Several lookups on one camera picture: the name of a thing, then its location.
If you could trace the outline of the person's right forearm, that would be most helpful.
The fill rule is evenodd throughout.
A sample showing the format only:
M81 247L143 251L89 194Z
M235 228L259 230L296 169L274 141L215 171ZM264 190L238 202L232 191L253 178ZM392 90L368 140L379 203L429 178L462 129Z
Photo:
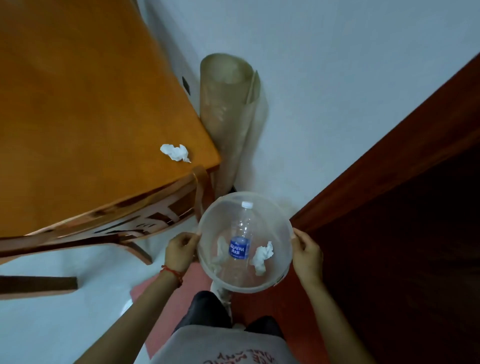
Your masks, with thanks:
M331 364L377 364L319 280L301 281L309 297Z

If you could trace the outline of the person's left hand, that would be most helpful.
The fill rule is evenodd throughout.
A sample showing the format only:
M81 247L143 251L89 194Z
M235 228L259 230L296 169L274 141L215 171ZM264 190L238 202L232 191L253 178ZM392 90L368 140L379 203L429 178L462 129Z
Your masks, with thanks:
M196 252L190 252L186 248L187 233L189 232L177 234L169 241L165 250L164 265L181 276L184 276L192 263L199 261L197 249Z

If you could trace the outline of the grey printed shirt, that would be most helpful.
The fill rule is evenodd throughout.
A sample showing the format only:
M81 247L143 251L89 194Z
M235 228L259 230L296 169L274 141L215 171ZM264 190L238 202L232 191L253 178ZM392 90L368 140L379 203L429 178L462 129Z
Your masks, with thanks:
M187 325L172 334L151 364L300 364L278 336Z

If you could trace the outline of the person's right hand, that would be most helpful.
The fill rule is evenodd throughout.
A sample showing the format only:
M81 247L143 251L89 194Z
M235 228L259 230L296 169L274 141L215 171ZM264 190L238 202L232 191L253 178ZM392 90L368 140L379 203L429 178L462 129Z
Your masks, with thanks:
M323 282L324 255L320 246L307 233L301 231L302 252L293 256L293 267L305 290Z

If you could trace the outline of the red floor mat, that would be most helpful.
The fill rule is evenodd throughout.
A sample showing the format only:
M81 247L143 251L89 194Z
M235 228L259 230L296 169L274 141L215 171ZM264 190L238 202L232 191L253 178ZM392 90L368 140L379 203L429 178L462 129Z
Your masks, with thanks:
M150 359L166 343L179 320L186 314L194 295L209 290L211 283L212 280L199 263L189 267L182 287L173 294L145 342ZM276 286L253 294L235 293L231 304L236 322L250 324L257 318L272 316L300 363L329 364L312 307L292 265L286 277Z

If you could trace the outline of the brown wooden furniture bar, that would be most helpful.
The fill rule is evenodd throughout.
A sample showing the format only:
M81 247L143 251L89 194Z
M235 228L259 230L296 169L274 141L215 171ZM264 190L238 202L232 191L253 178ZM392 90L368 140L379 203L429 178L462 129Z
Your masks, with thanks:
M0 300L69 294L78 288L74 276L0 276Z

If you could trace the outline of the person's left forearm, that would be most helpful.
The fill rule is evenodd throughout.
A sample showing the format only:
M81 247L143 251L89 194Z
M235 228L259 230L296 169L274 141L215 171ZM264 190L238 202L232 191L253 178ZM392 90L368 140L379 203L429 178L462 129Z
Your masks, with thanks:
M165 265L123 315L74 364L134 364L183 276Z

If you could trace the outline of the rolled translucent plastic mat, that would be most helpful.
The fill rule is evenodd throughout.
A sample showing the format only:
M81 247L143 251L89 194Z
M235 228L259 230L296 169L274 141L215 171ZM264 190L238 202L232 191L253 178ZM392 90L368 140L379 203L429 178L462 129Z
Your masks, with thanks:
M200 64L200 119L221 162L213 174L216 198L246 180L268 107L258 70L228 53L207 55Z

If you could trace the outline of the black trousers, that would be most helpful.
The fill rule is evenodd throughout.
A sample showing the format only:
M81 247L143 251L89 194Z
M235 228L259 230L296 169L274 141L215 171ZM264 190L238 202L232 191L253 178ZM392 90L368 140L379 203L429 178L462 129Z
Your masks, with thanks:
M190 326L207 326L222 329L232 329L232 319L219 298L212 292L202 290L196 293L191 301L187 313L175 327L173 333ZM244 329L247 332L265 334L285 339L281 327L272 316L262 316Z

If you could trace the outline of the clear plastic bottle blue label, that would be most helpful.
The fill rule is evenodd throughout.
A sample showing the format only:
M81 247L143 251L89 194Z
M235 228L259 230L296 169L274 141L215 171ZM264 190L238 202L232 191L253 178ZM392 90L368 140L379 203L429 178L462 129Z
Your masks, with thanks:
M247 270L249 250L254 234L254 204L242 201L241 209L232 225L228 254L232 266L240 271Z

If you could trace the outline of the translucent plastic waste bin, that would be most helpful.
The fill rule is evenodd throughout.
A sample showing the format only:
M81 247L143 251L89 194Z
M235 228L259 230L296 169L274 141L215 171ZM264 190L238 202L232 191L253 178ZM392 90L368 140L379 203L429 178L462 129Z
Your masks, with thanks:
M231 258L222 271L215 275L211 259L217 255L217 240L223 235L230 244L232 225L243 201L253 202L253 239L249 249L248 267L240 271L232 266ZM292 262L292 225L283 210L268 198L257 193L241 191L218 198L201 217L198 227L201 240L198 244L198 258L202 269L214 284L233 293L253 294L277 285L287 275ZM273 256L266 260L266 273L256 276L250 265L259 246L273 244Z

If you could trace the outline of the crumpled white tissue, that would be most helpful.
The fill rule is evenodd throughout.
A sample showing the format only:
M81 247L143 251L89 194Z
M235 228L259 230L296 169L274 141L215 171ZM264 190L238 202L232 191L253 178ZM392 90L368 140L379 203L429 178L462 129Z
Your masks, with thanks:
M180 144L179 146L174 146L173 144L163 144L160 147L160 151L170 157L172 161L183 161L186 163L191 163L189 159L189 152L187 148Z
M219 275L222 271L225 263L229 259L229 248L230 244L227 243L227 240L223 235L220 235L217 240L217 254L211 259L211 270L215 275Z
M274 255L273 243L268 241L267 246L259 246L249 264L254 267L257 277L264 276L266 273L266 261Z

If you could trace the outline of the orange wooden table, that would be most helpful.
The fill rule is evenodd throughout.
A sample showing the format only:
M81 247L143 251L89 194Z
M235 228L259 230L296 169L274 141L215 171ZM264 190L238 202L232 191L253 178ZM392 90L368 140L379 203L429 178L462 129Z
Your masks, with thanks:
M0 0L0 266L200 220L220 157L139 0ZM184 145L191 163L163 144Z

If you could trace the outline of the dark brown wooden door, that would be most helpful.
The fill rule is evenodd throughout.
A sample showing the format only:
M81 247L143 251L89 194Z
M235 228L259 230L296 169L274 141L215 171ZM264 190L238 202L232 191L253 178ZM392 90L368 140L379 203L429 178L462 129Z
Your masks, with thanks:
M480 53L290 221L378 364L480 364Z

